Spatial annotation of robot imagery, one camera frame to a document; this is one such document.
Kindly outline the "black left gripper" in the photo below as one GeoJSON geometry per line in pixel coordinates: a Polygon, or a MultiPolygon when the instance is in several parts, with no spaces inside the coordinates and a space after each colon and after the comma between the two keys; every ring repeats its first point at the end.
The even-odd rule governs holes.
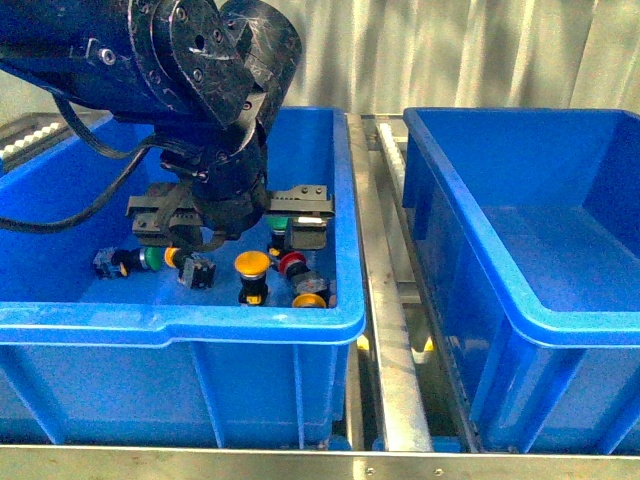
{"type": "Polygon", "coordinates": [[[265,145],[248,144],[234,154],[174,146],[164,149],[160,159],[161,168],[178,181],[153,183],[144,195],[129,198],[126,216],[141,244],[215,250],[268,215],[291,217],[285,233],[288,247],[326,247],[333,198],[323,185],[270,190],[265,145]]]}

